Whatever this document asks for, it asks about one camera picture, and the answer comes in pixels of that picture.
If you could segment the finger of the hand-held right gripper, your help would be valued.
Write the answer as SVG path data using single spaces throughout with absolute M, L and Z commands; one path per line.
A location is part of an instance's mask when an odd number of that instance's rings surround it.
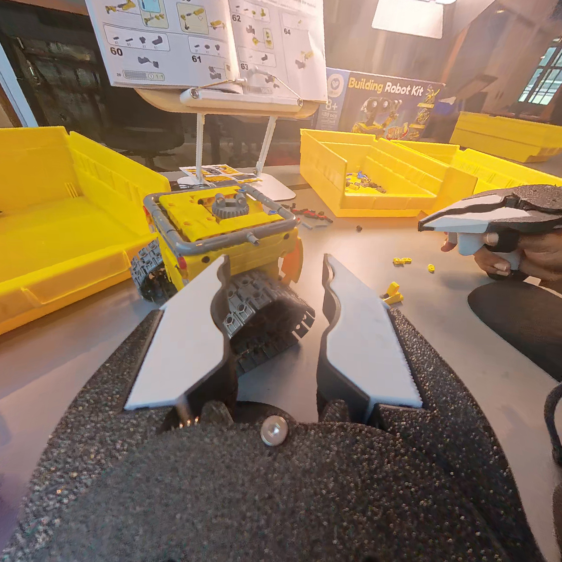
M 548 232 L 560 226 L 560 214 L 547 214 L 536 210 L 492 210 L 485 213 L 430 215 L 419 222 L 419 231 L 483 234 L 511 229 L 519 233 L 533 234 Z
M 466 198 L 465 200 L 460 200 L 430 215 L 439 216 L 441 214 L 462 214 L 474 212 L 485 213 L 492 210 L 525 210 L 525 203 L 523 200 L 527 195 L 528 191 L 500 191 L 489 194 L 483 193 L 478 196 Z

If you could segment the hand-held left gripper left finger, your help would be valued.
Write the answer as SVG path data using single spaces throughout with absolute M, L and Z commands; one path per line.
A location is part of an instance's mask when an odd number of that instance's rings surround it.
M 235 401 L 237 377 L 223 322 L 230 260 L 220 256 L 162 305 L 141 352 L 125 411 Z

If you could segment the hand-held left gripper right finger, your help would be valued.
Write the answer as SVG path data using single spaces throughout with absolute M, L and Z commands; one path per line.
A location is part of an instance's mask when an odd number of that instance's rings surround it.
M 350 415 L 373 415 L 376 406 L 421 409 L 390 307 L 333 255 L 323 258 L 323 314 L 319 404 L 342 400 Z

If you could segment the yellow plastic bin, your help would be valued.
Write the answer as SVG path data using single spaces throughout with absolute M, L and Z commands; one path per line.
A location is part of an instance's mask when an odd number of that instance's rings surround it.
M 130 278 L 170 183 L 62 126 L 1 129 L 1 334 Z
M 561 187 L 561 177 L 454 144 L 396 141 L 476 178 L 473 194 L 527 185 Z
M 345 192 L 362 171 L 387 190 Z M 471 196 L 476 178 L 396 141 L 301 129 L 300 174 L 336 217 L 416 217 Z

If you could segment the yellow grey bricks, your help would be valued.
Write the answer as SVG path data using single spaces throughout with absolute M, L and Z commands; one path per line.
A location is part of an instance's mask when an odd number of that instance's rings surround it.
M 377 191 L 379 193 L 387 193 L 383 186 L 370 179 L 367 174 L 362 171 L 346 174 L 345 192 L 360 192 L 361 190 Z

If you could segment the yellow tracked brick vehicle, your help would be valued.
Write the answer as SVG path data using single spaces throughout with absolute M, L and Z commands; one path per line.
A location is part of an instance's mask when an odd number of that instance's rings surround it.
M 294 346 L 314 309 L 291 287 L 304 260 L 298 218 L 251 184 L 226 182 L 149 194 L 143 210 L 155 238 L 132 259 L 139 295 L 163 304 L 218 257 L 230 261 L 223 325 L 237 376 Z

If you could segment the instruction booklet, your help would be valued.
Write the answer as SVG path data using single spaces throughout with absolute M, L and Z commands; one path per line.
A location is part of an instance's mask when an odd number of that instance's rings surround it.
M 86 1 L 111 85 L 327 101 L 322 1 Z

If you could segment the grey desk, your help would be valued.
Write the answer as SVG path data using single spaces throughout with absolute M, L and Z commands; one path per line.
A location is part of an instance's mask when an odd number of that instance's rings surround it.
M 444 235 L 419 233 L 417 219 L 333 221 L 299 229 L 304 267 L 296 292 L 316 310 L 313 328 L 301 344 L 244 375 L 239 397 L 279 406 L 299 422 L 317 420 L 316 361 L 327 325 L 321 312 L 325 253 L 377 294 L 397 282 L 404 295 L 398 308 L 478 401 L 509 460 L 544 557 L 559 561 L 551 501 L 561 471 L 544 424 L 544 402 L 556 382 L 472 313 L 467 295 L 488 277 L 473 258 L 441 252 Z M 412 263 L 394 266 L 395 257 Z M 427 271 L 430 263 L 435 273 Z M 1 547 L 17 525 L 54 427 L 151 308 L 126 280 L 1 336 Z

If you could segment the person's right hand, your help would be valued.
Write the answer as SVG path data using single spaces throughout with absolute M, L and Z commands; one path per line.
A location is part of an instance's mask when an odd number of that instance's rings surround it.
M 519 270 L 529 277 L 541 280 L 543 286 L 554 288 L 561 284 L 561 229 L 546 234 L 522 235 Z M 474 254 L 478 267 L 487 274 L 507 277 L 511 267 L 508 261 L 482 247 Z

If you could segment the stack of yellow bins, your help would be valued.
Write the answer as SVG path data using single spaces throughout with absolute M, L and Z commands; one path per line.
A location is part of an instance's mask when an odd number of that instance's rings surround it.
M 462 111 L 449 143 L 522 164 L 539 163 L 561 153 L 561 127 Z

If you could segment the pile of small brick parts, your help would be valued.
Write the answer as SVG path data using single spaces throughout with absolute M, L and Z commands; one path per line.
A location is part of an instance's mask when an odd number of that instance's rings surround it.
M 295 204 L 292 206 L 282 205 L 282 207 L 297 217 L 297 227 L 304 226 L 307 230 L 327 227 L 334 222 L 333 219 L 327 216 L 323 211 L 317 213 L 308 208 L 296 208 Z

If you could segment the dark printed box stack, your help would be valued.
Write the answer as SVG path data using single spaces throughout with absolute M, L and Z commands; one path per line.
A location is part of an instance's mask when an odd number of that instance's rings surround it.
M 328 100 L 315 128 L 419 141 L 445 88 L 436 81 L 328 67 Z

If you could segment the sticker sheet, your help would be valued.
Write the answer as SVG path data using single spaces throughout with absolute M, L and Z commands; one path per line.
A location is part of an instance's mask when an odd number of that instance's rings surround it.
M 195 166 L 181 167 L 184 174 L 177 180 L 180 186 L 232 186 L 261 182 L 262 178 L 255 174 L 245 174 L 229 165 L 207 165 L 201 167 L 201 175 Z

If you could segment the white round stand base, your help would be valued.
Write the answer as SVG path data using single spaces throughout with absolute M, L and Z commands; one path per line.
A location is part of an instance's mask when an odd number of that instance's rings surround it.
M 216 187 L 216 186 L 204 186 L 204 185 L 200 185 L 200 186 L 211 187 L 211 188 L 239 187 L 239 188 L 244 188 L 244 189 L 246 189 L 248 186 L 252 186 L 252 187 L 258 189 L 265 196 L 269 197 L 271 200 L 274 200 L 276 202 L 286 202 L 286 201 L 291 201 L 291 200 L 295 199 L 296 193 L 293 190 L 291 190 L 289 187 L 285 186 L 280 180 L 275 179 L 271 175 L 265 174 L 263 172 L 261 173 L 261 175 L 256 175 L 256 176 L 259 177 L 259 178 L 262 178 L 262 181 L 256 182 L 256 183 L 250 183 L 250 184 L 247 184 L 247 183 L 246 184 L 236 184 L 236 185 L 232 185 L 232 186 L 218 186 L 218 187 Z M 180 187 L 181 188 L 194 188 L 196 186 L 180 186 Z

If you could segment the bright white light panel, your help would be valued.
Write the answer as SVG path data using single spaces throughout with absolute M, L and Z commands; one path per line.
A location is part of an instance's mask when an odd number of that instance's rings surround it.
M 371 28 L 441 39 L 445 5 L 437 1 L 378 1 Z

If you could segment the wooden booklet stand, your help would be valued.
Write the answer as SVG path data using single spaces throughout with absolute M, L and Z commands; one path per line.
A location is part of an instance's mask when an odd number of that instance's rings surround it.
M 261 152 L 254 168 L 260 177 L 268 155 L 278 118 L 305 119 L 312 116 L 325 101 L 310 101 L 294 92 L 289 96 L 265 96 L 254 93 L 228 93 L 211 87 L 180 89 L 137 88 L 145 101 L 163 111 L 196 114 L 196 175 L 202 182 L 202 151 L 205 116 L 232 115 L 244 117 L 268 117 Z

